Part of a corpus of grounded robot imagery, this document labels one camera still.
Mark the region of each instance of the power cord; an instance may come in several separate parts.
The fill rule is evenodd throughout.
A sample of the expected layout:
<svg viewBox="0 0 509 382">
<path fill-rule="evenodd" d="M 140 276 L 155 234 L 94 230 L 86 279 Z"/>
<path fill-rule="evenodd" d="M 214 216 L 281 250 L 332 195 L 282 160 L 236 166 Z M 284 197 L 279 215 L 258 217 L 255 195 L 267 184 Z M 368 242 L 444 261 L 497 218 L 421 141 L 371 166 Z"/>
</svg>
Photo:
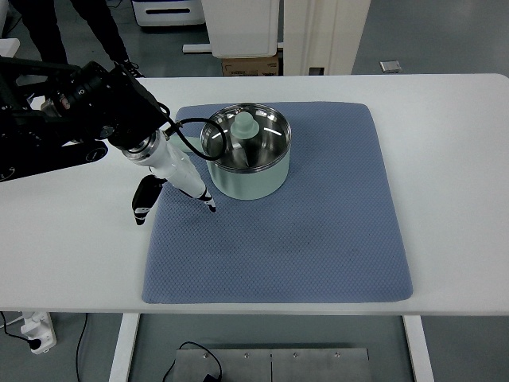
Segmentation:
<svg viewBox="0 0 509 382">
<path fill-rule="evenodd" d="M 169 108 L 164 105 L 163 103 L 161 102 L 157 102 L 157 104 L 159 105 L 159 107 L 165 112 L 165 116 L 166 116 L 166 120 L 168 121 L 169 123 L 169 128 L 164 130 L 164 134 L 169 137 L 171 134 L 173 133 L 177 133 L 177 135 L 179 136 L 179 138 L 182 140 L 182 142 L 194 153 L 196 154 L 198 157 L 202 158 L 202 159 L 205 159 L 206 161 L 215 161 L 221 157 L 223 157 L 224 153 L 226 152 L 226 149 L 227 149 L 227 138 L 226 138 L 226 135 L 224 134 L 224 131 L 223 129 L 221 128 L 221 126 L 212 121 L 211 119 L 207 119 L 207 118 L 186 118 L 186 119 L 182 119 L 181 121 L 177 121 L 176 123 L 170 118 L 169 116 Z M 199 150 L 197 150 L 195 148 L 195 146 L 193 146 L 187 139 L 186 137 L 182 134 L 181 132 L 181 128 L 186 124 L 186 123 L 191 123 L 191 122 L 203 122 L 203 123 L 209 123 L 211 125 L 213 125 L 217 130 L 218 132 L 220 133 L 221 135 L 221 139 L 222 139 L 222 145 L 221 145 L 221 150 L 220 152 L 217 154 L 217 155 L 212 155 L 212 156 L 209 156 L 209 155 L 206 155 L 206 154 L 202 154 L 201 152 L 199 152 Z"/>
<path fill-rule="evenodd" d="M 6 320 L 6 316 L 3 314 L 2 311 L 0 311 L 0 314 L 2 315 L 2 319 L 3 319 L 3 331 L 4 331 L 5 334 L 7 334 L 9 337 L 17 338 L 19 340 L 22 340 L 22 341 L 28 343 L 32 350 L 37 350 L 37 349 L 39 349 L 41 347 L 41 340 L 39 340 L 39 339 L 30 340 L 28 338 L 24 338 L 24 337 L 16 336 L 16 335 L 11 334 L 11 333 L 7 333 L 7 320 Z"/>
<path fill-rule="evenodd" d="M 111 8 L 111 9 L 118 8 L 119 5 L 122 4 L 122 1 L 123 0 L 120 0 L 119 3 L 116 6 L 108 6 L 108 8 Z"/>
<path fill-rule="evenodd" d="M 14 319 L 13 321 L 7 322 L 7 326 L 14 324 L 15 322 L 21 321 L 23 319 L 23 316 L 19 316 L 18 318 Z"/>
<path fill-rule="evenodd" d="M 78 378 L 78 382 L 81 382 L 80 371 L 78 369 L 78 354 L 80 353 L 81 340 L 85 333 L 85 329 L 87 328 L 87 322 L 88 322 L 88 313 L 85 314 L 85 323 L 83 324 L 83 330 L 81 330 L 80 339 L 78 340 L 78 345 L 76 346 L 76 377 Z"/>
<path fill-rule="evenodd" d="M 182 349 L 186 345 L 195 345 L 195 346 L 199 347 L 200 349 L 205 350 L 208 354 L 210 354 L 216 360 L 217 365 L 220 367 L 220 375 L 217 378 L 211 376 L 210 374 L 207 374 L 206 377 L 204 378 L 204 382 L 221 382 L 221 380 L 223 379 L 223 368 L 221 367 L 221 363 L 217 359 L 217 357 L 214 354 L 212 354 L 212 352 L 210 350 L 208 350 L 207 348 L 205 348 L 204 346 L 202 346 L 200 344 L 197 344 L 196 342 L 192 342 L 192 341 L 184 342 L 178 349 L 180 350 L 180 349 Z M 172 371 L 173 366 L 175 366 L 175 361 L 176 360 L 173 360 L 173 363 L 169 367 L 169 369 L 166 372 L 165 376 L 162 377 L 162 382 L 166 381 L 166 377 L 169 375 L 169 372 Z"/>
<path fill-rule="evenodd" d="M 19 17 L 19 19 L 18 19 L 18 20 L 14 23 L 14 25 L 13 25 L 13 26 L 11 26 L 11 27 L 10 27 L 10 28 L 9 28 L 9 29 L 8 29 L 8 30 L 4 33 L 4 34 L 3 34 L 3 36 L 4 36 L 4 37 L 8 37 L 8 36 L 9 36 L 9 33 L 11 33 L 11 32 L 14 30 L 14 28 L 16 28 L 16 27 L 17 27 L 17 24 L 19 24 L 19 22 L 21 21 L 21 19 L 22 19 L 22 18 L 23 18 L 23 17 L 22 17 L 22 16 L 20 16 L 20 17 Z"/>
</svg>

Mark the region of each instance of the gray floor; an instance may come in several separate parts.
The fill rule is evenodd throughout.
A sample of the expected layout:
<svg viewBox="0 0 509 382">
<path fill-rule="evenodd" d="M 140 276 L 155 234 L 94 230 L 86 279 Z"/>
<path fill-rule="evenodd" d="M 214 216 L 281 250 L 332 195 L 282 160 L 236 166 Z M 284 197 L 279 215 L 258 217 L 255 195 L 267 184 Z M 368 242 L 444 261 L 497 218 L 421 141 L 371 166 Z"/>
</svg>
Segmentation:
<svg viewBox="0 0 509 382">
<path fill-rule="evenodd" d="M 109 1 L 115 6 L 118 1 Z M 79 18 L 67 0 L 56 0 L 56 10 L 70 63 L 83 65 L 96 60 L 105 68 L 112 63 L 87 24 Z M 112 9 L 131 60 L 139 63 L 146 76 L 220 76 L 220 61 L 211 55 L 185 56 L 183 44 L 207 43 L 202 26 L 144 30 L 134 22 L 126 0 Z M 6 30 L 19 17 L 14 13 Z M 505 0 L 372 0 L 361 41 L 354 74 L 380 74 L 381 60 L 399 60 L 404 73 L 497 72 L 509 76 L 509 3 Z M 25 27 L 20 23 L 6 37 L 17 37 L 21 48 L 17 57 L 38 59 Z M 74 352 L 83 324 L 83 314 L 54 314 L 58 345 L 50 352 L 34 356 L 26 344 L 12 338 L 0 338 L 0 381 L 75 380 Z M 93 314 L 84 338 L 80 361 L 82 381 L 107 380 L 119 330 L 120 315 Z M 314 343 L 366 345 L 353 333 L 341 332 L 351 325 L 345 318 L 259 318 L 236 316 L 147 316 L 142 318 L 138 346 L 130 380 L 160 380 L 161 372 L 173 359 L 180 341 L 197 340 L 206 345 Z M 406 380 L 408 359 L 397 356 L 404 350 L 401 330 L 381 318 L 359 320 L 359 333 L 373 333 L 370 347 L 389 341 L 392 357 L 387 368 L 374 366 L 376 380 Z M 269 323 L 268 331 L 260 327 Z M 509 380 L 508 318 L 423 318 L 435 380 L 505 381 Z M 10 330 L 19 333 L 19 324 Z"/>
</svg>

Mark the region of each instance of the black pants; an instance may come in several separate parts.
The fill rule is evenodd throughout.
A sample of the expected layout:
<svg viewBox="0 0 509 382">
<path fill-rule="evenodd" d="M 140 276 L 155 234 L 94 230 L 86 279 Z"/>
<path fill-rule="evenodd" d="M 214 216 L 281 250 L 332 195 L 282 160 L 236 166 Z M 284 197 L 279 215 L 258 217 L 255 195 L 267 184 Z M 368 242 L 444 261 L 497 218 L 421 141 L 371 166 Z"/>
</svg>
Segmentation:
<svg viewBox="0 0 509 382">
<path fill-rule="evenodd" d="M 54 0 L 10 0 L 45 62 L 67 64 L 67 55 L 56 23 Z M 128 59 L 119 29 L 105 0 L 71 0 L 72 6 L 95 34 L 112 61 Z"/>
</svg>

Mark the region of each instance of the blue mat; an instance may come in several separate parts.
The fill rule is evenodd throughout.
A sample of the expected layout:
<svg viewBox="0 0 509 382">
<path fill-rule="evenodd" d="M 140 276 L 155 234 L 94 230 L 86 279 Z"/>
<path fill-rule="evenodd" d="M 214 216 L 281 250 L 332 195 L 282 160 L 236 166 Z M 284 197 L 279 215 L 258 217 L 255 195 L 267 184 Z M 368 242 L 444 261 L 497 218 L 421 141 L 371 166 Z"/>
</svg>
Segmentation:
<svg viewBox="0 0 509 382">
<path fill-rule="evenodd" d="M 224 196 L 211 213 L 166 184 L 156 211 L 143 301 L 390 302 L 412 282 L 371 114 L 357 103 L 268 103 L 292 128 L 286 182 L 256 201 Z M 226 105 L 179 110 L 209 117 Z M 199 136 L 203 124 L 186 125 Z"/>
</svg>

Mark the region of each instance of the white table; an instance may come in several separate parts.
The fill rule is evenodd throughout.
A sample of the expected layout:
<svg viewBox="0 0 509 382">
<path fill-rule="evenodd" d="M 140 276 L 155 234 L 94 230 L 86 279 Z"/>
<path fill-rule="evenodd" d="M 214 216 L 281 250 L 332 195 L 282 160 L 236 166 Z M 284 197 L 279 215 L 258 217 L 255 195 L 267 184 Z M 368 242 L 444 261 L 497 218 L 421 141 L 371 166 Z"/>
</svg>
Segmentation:
<svg viewBox="0 0 509 382">
<path fill-rule="evenodd" d="M 361 304 L 145 304 L 141 294 L 153 213 L 138 227 L 130 203 L 147 170 L 132 165 L 112 148 L 94 164 L 0 185 L 2 310 L 509 314 L 506 77 L 303 76 L 141 82 L 173 115 L 180 107 L 202 103 L 366 104 L 379 135 L 413 296 L 401 302 Z M 412 351 L 419 344 L 410 347 Z"/>
</svg>

